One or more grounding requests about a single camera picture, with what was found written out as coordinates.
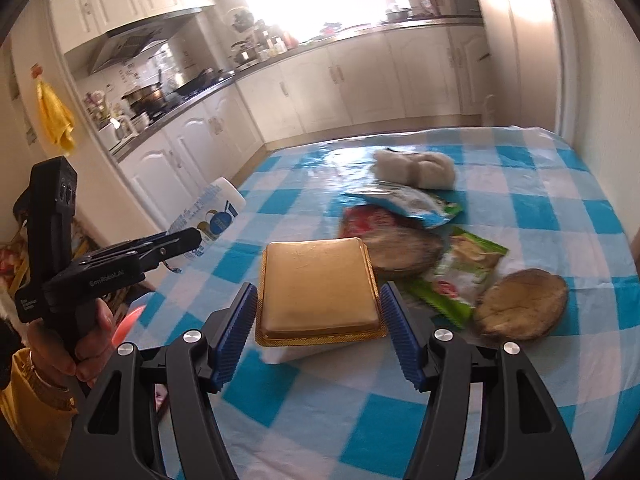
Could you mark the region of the yellow sleeve forearm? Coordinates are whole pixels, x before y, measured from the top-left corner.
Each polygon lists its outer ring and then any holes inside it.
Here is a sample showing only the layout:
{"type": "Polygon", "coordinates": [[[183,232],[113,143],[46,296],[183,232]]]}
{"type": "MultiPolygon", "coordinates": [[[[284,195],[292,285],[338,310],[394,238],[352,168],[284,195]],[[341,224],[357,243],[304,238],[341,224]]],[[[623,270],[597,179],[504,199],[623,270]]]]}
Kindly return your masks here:
{"type": "Polygon", "coordinates": [[[70,390],[42,379],[29,348],[14,353],[9,385],[1,391],[2,424],[16,452],[47,479],[58,473],[77,414],[70,390]]]}

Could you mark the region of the operator left hand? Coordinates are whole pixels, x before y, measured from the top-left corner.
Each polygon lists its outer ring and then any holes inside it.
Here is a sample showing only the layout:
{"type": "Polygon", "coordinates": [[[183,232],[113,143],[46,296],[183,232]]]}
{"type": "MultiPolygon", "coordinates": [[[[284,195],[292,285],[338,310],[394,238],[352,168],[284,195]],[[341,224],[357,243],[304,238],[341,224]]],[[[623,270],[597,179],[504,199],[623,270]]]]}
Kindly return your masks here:
{"type": "Polygon", "coordinates": [[[111,309],[96,300],[96,320],[92,330],[68,352],[62,340],[42,321],[31,322],[27,340],[36,372],[55,387],[67,388],[72,378],[92,387],[114,352],[115,325],[111,309]]]}

